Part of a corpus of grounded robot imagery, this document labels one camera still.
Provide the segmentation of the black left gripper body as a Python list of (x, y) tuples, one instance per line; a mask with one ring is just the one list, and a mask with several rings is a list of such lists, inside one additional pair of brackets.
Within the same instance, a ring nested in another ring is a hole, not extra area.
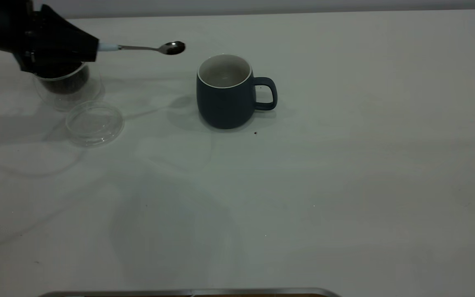
[(32, 0), (0, 0), (0, 51), (20, 53), (40, 49), (39, 20)]

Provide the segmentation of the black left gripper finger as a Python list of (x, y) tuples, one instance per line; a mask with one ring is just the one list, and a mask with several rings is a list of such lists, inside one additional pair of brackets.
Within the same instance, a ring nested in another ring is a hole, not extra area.
[(94, 62), (99, 40), (61, 17), (48, 5), (37, 12), (35, 57), (42, 62)]
[(77, 71), (84, 62), (68, 63), (40, 63), (32, 62), (31, 57), (24, 54), (13, 53), (13, 57), (19, 64), (19, 69), (26, 73), (32, 73), (40, 78), (55, 79), (70, 75)]

